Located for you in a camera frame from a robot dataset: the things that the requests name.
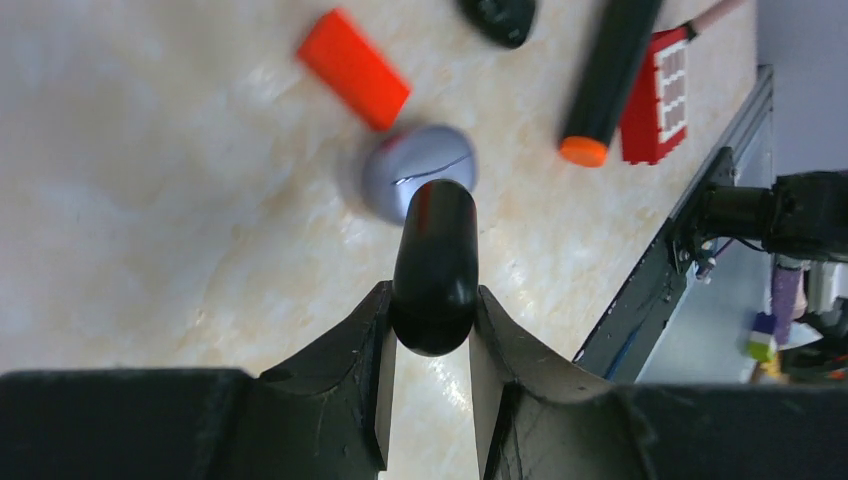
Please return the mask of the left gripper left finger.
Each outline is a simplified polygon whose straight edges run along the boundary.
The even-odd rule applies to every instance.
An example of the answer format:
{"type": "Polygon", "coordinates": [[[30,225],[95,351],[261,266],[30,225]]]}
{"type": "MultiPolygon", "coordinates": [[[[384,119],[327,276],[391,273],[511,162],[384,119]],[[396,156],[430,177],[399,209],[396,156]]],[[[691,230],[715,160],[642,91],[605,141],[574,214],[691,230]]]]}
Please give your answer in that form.
{"type": "Polygon", "coordinates": [[[375,479],[388,463],[390,285],[252,376],[232,368],[1,378],[5,479],[375,479]]]}

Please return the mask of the black earbud charging case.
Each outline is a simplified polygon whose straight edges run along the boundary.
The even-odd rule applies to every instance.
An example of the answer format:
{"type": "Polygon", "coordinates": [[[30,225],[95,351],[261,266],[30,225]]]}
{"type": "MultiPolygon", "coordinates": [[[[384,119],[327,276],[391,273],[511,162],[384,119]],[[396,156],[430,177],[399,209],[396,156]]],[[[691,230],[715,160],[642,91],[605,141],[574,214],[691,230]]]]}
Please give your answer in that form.
{"type": "Polygon", "coordinates": [[[476,205],[452,180],[413,195],[391,287],[390,317],[401,343],[418,355],[456,350],[476,316],[479,254],[476,205]]]}

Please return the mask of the lavender earbud charging case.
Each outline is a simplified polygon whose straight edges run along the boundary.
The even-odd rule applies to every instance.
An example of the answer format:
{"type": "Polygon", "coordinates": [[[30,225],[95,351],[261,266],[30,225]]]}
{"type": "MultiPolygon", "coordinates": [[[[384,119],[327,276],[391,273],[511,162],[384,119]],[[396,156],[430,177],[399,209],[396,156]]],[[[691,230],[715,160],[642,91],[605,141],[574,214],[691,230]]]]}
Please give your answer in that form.
{"type": "Polygon", "coordinates": [[[384,140],[364,161],[360,192],[378,218],[404,223],[415,192],[432,180],[447,179],[472,191],[479,178],[475,148],[461,130],[431,124],[384,140]]]}

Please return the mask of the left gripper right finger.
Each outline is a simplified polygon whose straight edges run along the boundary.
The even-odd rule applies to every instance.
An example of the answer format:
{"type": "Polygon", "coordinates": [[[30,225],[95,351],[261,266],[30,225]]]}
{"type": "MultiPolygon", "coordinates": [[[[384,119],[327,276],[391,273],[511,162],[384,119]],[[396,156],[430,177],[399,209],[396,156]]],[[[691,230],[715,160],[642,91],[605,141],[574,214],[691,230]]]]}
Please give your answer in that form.
{"type": "Polygon", "coordinates": [[[613,384],[486,288],[469,343],[484,479],[843,479],[843,387],[613,384]]]}

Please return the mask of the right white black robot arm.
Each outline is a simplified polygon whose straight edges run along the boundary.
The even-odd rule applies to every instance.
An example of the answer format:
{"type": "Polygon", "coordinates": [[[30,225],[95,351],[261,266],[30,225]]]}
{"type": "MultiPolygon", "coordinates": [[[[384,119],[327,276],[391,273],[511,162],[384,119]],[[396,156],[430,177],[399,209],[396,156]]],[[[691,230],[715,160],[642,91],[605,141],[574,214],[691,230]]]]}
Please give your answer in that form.
{"type": "Polygon", "coordinates": [[[780,176],[769,188],[713,186],[700,200],[703,239],[756,241],[763,251],[799,260],[847,261],[847,174],[780,176]]]}

